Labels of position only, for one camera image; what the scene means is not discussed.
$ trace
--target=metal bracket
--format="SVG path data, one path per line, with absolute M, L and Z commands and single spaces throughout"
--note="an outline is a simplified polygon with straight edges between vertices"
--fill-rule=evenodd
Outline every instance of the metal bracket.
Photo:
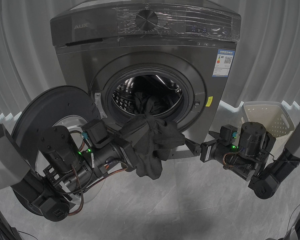
M 196 143 L 188 138 L 185 138 L 185 144 L 188 147 L 188 149 L 192 152 L 193 155 L 200 156 L 201 145 L 199 143 Z
M 105 111 L 103 110 L 102 104 L 101 104 L 101 93 L 95 93 L 94 94 L 94 103 L 96 103 L 96 107 L 99 110 L 100 113 L 100 117 L 101 118 L 107 118 L 107 114 L 105 113 Z

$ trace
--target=aux logo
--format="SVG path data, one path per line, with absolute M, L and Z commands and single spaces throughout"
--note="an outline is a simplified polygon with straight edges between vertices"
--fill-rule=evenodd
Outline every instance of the aux logo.
M 81 28 L 85 28 L 85 27 L 87 27 L 87 24 L 88 24 L 88 23 L 81 24 L 81 25 L 76 25 L 76 26 L 74 27 L 74 29 L 81 29 Z

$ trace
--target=white plastic basket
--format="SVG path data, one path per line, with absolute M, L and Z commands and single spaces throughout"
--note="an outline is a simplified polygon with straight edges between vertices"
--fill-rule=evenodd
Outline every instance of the white plastic basket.
M 279 150 L 289 139 L 295 127 L 293 122 L 279 102 L 251 101 L 245 102 L 242 106 L 244 122 L 259 122 L 265 126 L 267 131 L 276 138 L 271 150 L 272 154 L 279 154 Z

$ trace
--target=black cloth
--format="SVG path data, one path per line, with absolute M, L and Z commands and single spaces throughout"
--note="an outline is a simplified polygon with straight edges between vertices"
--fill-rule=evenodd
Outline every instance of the black cloth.
M 149 113 L 151 115 L 158 115 L 168 110 L 168 106 L 163 100 L 141 91 L 135 93 L 134 99 L 136 102 L 135 114 Z
M 161 176 L 161 161 L 166 161 L 172 148 L 185 144 L 185 136 L 178 132 L 177 123 L 156 119 L 150 114 L 139 114 L 131 118 L 119 131 L 126 135 L 135 129 L 149 125 L 149 130 L 133 146 L 138 156 L 136 168 L 128 167 L 129 172 L 136 169 L 138 176 L 148 176 L 155 180 Z

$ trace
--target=plastic wrap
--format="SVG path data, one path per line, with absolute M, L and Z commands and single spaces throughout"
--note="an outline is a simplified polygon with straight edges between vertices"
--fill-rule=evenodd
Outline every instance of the plastic wrap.
M 151 30 L 142 30 L 136 24 L 136 16 L 142 10 L 156 13 L 158 23 Z M 166 3 L 130 4 L 117 7 L 119 39 L 130 35 L 159 35 L 179 38 L 209 38 L 238 42 L 241 17 L 239 14 Z

